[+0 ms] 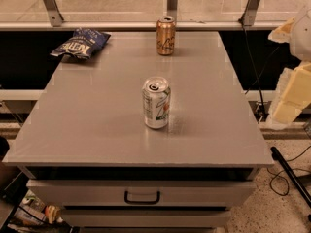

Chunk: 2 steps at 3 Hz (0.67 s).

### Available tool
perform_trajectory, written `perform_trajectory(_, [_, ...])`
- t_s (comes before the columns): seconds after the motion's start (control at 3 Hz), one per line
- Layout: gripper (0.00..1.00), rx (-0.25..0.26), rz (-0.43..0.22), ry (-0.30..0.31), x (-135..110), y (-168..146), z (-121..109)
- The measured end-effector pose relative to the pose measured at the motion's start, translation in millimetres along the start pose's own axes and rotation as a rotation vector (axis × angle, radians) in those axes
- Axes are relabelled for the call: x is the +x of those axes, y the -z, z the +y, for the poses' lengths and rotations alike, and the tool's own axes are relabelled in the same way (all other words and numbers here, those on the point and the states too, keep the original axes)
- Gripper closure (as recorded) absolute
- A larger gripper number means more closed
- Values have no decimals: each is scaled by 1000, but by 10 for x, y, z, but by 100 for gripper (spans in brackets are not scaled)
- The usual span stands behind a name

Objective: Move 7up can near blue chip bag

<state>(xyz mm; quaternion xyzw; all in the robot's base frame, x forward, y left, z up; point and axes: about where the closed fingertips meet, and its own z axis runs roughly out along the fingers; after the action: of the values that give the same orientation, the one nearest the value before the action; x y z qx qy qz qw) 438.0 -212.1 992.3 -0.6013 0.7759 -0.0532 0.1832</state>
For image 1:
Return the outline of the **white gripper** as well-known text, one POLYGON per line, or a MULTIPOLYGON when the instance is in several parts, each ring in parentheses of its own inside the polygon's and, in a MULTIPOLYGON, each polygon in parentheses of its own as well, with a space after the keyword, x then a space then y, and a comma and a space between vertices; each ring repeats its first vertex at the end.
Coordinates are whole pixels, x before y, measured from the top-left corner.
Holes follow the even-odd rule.
POLYGON ((270 41, 287 43, 290 53, 302 62, 293 70, 285 68, 277 83, 271 104, 271 118, 290 124, 311 104, 311 6, 305 5, 296 15, 272 30, 270 41))

